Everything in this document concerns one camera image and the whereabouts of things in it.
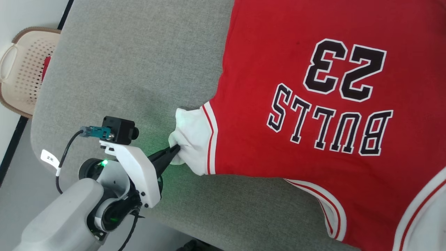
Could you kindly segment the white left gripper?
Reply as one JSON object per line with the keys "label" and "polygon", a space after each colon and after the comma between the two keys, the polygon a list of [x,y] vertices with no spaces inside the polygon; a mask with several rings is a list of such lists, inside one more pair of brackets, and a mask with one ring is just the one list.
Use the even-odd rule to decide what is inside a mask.
{"label": "white left gripper", "polygon": [[143,206],[153,208],[161,200],[158,178],[174,160],[180,151],[179,145],[167,147],[148,157],[134,146],[99,141],[105,147],[105,153],[115,156],[128,177],[132,180]]}

